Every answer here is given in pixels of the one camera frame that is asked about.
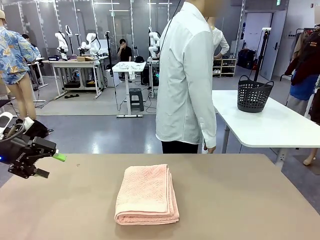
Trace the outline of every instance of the gray pants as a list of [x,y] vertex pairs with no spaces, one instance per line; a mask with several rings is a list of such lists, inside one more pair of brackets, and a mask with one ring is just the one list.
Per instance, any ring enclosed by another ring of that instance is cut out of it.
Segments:
[[307,110],[308,102],[306,100],[299,100],[298,98],[295,98],[294,96],[289,95],[288,102],[286,106],[295,111],[296,113],[304,116]]

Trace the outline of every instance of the pink towel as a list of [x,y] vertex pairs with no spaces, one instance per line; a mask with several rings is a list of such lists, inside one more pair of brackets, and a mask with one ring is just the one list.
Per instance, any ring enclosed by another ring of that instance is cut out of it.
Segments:
[[168,165],[127,168],[116,199],[114,219],[120,225],[178,222],[177,200]]

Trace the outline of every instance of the mannequin foot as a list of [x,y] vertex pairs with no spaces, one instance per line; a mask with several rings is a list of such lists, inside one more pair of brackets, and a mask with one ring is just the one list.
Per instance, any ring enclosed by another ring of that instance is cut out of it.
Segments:
[[313,162],[313,160],[316,160],[316,158],[315,157],[308,157],[306,160],[303,161],[303,164],[305,166],[309,166]]

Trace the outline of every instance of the black t-shirt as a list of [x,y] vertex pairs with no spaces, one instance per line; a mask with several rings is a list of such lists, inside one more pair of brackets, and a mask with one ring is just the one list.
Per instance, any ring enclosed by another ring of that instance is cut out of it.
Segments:
[[132,57],[132,51],[130,47],[126,46],[121,51],[120,62],[129,62],[129,57]]

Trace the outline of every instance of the black hair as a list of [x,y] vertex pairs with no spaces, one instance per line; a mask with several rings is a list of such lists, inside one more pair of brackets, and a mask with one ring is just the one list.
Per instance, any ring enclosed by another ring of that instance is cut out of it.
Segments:
[[29,36],[28,36],[27,34],[22,34],[22,37],[23,37],[24,39],[29,39]]

